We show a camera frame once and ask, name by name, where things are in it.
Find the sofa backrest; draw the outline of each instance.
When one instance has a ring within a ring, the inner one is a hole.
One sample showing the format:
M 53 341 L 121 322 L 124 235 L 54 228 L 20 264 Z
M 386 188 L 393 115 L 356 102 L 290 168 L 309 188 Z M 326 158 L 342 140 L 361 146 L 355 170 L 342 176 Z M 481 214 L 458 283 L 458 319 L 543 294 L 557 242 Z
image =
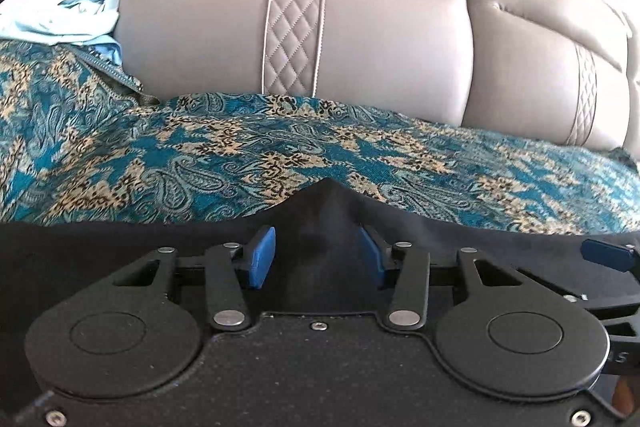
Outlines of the sofa backrest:
M 125 70 L 159 98 L 316 96 L 594 149 L 638 126 L 638 42 L 601 0 L 121 0 L 120 13 Z

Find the patterned fabric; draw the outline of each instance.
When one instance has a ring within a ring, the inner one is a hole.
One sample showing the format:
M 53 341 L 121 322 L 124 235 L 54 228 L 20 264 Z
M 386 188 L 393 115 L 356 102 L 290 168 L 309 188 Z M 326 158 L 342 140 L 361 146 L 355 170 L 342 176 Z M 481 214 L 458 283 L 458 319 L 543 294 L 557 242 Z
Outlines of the patterned fabric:
M 475 227 L 640 229 L 637 171 L 585 149 L 290 96 L 145 107 L 135 79 L 91 58 L 0 42 L 1 220 L 216 221 L 331 177 Z

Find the diamond quilted panel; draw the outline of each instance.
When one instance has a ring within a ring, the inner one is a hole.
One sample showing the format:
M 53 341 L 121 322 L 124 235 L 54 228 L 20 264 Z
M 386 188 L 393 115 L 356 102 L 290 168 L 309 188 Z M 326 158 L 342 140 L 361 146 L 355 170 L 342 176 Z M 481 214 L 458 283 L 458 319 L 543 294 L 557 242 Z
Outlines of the diamond quilted panel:
M 593 54 L 580 44 L 575 45 L 575 51 L 578 55 L 578 109 L 566 144 L 584 145 L 591 134 L 593 117 L 596 113 L 598 80 Z
M 270 0 L 263 92 L 312 96 L 322 0 Z

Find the gray leather couch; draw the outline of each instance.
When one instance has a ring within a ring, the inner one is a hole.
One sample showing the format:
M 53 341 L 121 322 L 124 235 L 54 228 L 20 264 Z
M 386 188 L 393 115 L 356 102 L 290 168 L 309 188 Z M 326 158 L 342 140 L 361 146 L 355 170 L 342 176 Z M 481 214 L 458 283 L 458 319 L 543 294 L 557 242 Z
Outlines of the gray leather couch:
M 640 40 L 601 0 L 122 0 L 162 99 L 316 96 L 640 156 Z

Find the blanket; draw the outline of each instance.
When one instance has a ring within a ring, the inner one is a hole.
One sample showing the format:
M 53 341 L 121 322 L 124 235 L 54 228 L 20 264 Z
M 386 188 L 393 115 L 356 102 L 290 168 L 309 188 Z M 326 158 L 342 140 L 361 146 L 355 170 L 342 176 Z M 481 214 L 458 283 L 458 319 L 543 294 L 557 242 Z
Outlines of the blanket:
M 220 221 L 332 178 L 473 227 L 617 233 L 640 230 L 634 167 L 327 100 L 204 93 L 154 103 L 97 55 L 0 41 L 2 221 Z

